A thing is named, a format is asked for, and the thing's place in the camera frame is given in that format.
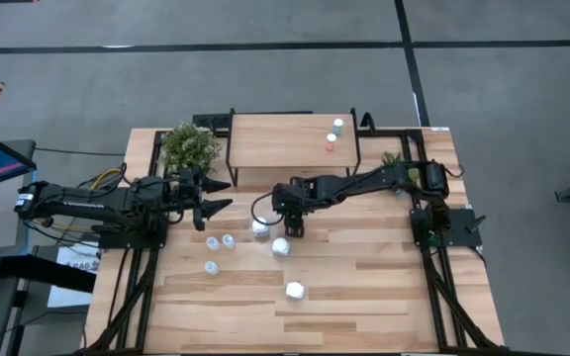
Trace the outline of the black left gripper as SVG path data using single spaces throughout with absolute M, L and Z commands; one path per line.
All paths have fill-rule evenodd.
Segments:
M 174 204 L 177 218 L 169 220 L 170 224 L 178 224 L 183 221 L 186 209 L 193 210 L 193 224 L 197 230 L 203 231 L 205 223 L 219 211 L 233 203 L 233 199 L 208 201 L 202 199 L 202 191 L 210 194 L 226 190 L 232 186 L 229 182 L 214 180 L 203 177 L 200 167 L 182 168 L 173 172 L 170 182 L 175 183 L 171 188 L 171 202 Z

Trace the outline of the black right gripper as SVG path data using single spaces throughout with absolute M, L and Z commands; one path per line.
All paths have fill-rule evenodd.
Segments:
M 277 183 L 273 187 L 271 191 L 272 211 L 284 220 L 286 236 L 304 236 L 303 215 L 308 212 L 306 205 L 314 202 L 313 188 L 314 180 L 302 177 L 292 177 L 288 184 Z

